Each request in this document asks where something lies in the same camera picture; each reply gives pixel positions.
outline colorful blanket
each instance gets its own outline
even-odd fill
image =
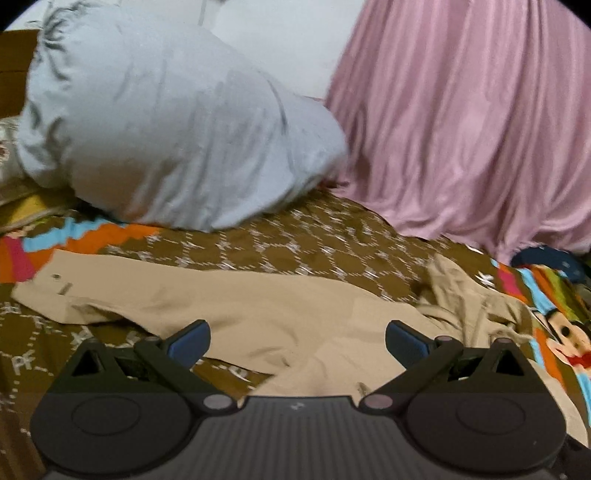
[[[566,390],[591,438],[591,322],[586,306],[559,271],[543,265],[513,269],[492,260],[497,288],[532,308],[533,339],[524,353]]]

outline cartoon character print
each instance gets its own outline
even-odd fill
[[[581,322],[569,321],[558,311],[551,312],[545,319],[539,313],[536,316],[554,336],[554,339],[546,340],[552,353],[561,362],[573,367],[577,373],[591,376],[591,339],[588,328]]]

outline bed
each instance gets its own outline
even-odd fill
[[[24,93],[21,83],[33,47],[31,32],[0,36],[0,59],[5,62],[0,72],[0,117],[18,114]],[[3,57],[3,51],[12,53]],[[13,96],[4,95],[7,91]],[[427,242],[401,237],[375,213],[322,189],[285,211],[217,233],[121,224],[81,203],[63,215],[46,216],[0,237],[0,478],[6,480],[35,480],[42,475],[29,420],[77,346],[91,336],[109,346],[129,346],[146,335],[133,324],[57,324],[11,300],[14,283],[31,278],[56,248],[179,268],[319,275],[354,284],[386,300],[409,302],[416,299],[426,262],[439,252],[484,286],[534,304],[515,270],[443,238]],[[536,358],[533,350],[524,352]],[[548,371],[562,368],[545,365]],[[266,379],[239,365],[209,358],[193,371],[235,398]],[[574,384],[569,387],[566,380],[564,384],[579,411],[586,412],[580,391],[576,393]]]

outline orange stripe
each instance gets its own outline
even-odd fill
[[[47,250],[39,250],[38,252],[27,253],[27,256],[29,257],[35,272],[41,270],[41,267],[49,262],[54,250],[57,250],[57,248],[48,248]]]
[[[27,255],[35,271],[39,271],[43,265],[49,262],[54,250],[67,250],[77,254],[95,254],[107,245],[120,245],[129,239],[139,240],[159,231],[159,228],[152,226],[128,225],[120,227],[114,223],[105,223],[97,230],[87,232],[78,240],[69,238],[65,246],[30,252]]]
[[[4,238],[0,239],[0,283],[14,283],[12,257]]]
[[[556,296],[554,295],[554,289],[552,288],[552,284],[548,281],[544,273],[533,265],[529,268],[534,276],[535,282],[538,284],[538,288],[542,291],[542,293],[548,297],[548,300],[554,304],[554,306],[560,311],[560,313],[566,314],[564,312],[564,306],[556,299]]]
[[[540,351],[542,352],[542,358],[544,359],[544,366],[546,371],[552,377],[558,380],[564,388],[564,390],[566,391],[566,384],[564,383],[564,378],[562,377],[562,374],[558,369],[558,365],[556,364],[556,362],[560,362],[560,360],[556,358],[556,355],[553,354],[552,350],[550,350],[550,348],[548,347],[548,344],[546,343],[548,337],[546,337],[545,333],[539,328],[534,328],[534,337],[538,342],[538,345],[540,346]]]

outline pink fabric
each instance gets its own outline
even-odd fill
[[[556,0],[369,0],[327,106],[335,193],[400,234],[591,246],[591,31]]]

